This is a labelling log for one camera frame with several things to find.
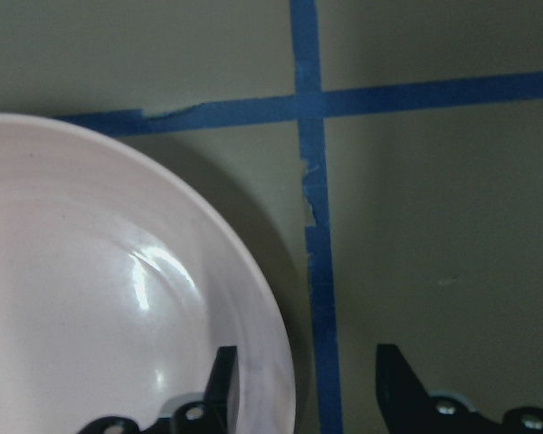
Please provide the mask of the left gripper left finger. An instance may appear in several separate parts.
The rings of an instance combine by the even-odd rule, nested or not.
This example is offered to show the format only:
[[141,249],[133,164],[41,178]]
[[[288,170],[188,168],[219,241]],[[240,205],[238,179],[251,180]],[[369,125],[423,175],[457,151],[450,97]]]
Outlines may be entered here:
[[203,396],[160,416],[142,429],[134,420],[110,415],[89,422],[83,433],[231,433],[238,413],[238,354],[235,346],[217,349]]

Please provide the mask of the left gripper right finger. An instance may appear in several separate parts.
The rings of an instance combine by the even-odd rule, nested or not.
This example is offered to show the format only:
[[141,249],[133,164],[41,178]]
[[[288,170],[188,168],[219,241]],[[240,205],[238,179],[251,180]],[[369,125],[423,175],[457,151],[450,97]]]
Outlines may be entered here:
[[394,344],[376,347],[376,400],[390,433],[543,433],[543,409],[518,407],[496,422],[448,395],[431,395]]

